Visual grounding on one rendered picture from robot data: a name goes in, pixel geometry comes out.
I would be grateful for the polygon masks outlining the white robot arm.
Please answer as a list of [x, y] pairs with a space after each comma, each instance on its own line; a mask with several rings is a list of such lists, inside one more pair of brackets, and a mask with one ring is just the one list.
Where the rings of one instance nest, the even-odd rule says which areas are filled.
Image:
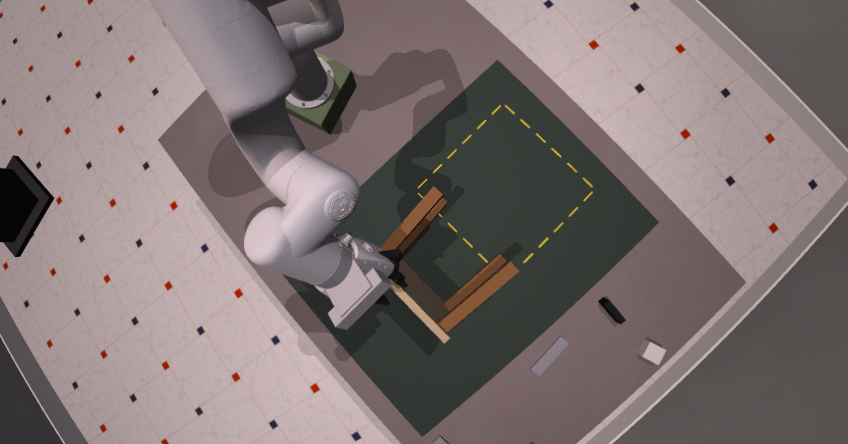
[[375, 268], [363, 273], [350, 232], [332, 234], [356, 209], [360, 187], [352, 175], [306, 149], [285, 104], [286, 98], [313, 109], [331, 97], [334, 73], [313, 49], [343, 34], [339, 1], [149, 1], [246, 159], [286, 204], [252, 219], [244, 237], [247, 257], [324, 288], [334, 305], [328, 313], [334, 326], [347, 330], [392, 284]]

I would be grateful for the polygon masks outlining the pale pink cube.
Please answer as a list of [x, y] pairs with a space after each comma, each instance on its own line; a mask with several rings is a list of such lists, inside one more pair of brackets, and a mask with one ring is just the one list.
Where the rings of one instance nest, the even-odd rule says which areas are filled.
[[665, 352], [666, 350], [662, 347], [644, 339], [637, 353], [649, 361], [659, 365]]

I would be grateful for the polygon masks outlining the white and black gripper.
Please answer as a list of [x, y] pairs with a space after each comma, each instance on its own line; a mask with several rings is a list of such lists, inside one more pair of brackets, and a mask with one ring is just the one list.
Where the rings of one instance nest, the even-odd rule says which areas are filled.
[[[408, 286], [404, 281], [406, 279], [405, 276], [398, 271], [399, 262], [403, 256], [403, 253], [399, 249], [384, 251], [375, 244], [355, 237], [351, 241], [350, 247], [353, 250], [353, 258], [365, 274], [372, 268], [375, 268], [383, 272], [387, 279], [392, 279], [395, 284], [404, 288]], [[389, 305], [389, 301], [384, 294], [375, 303], [385, 306]]]

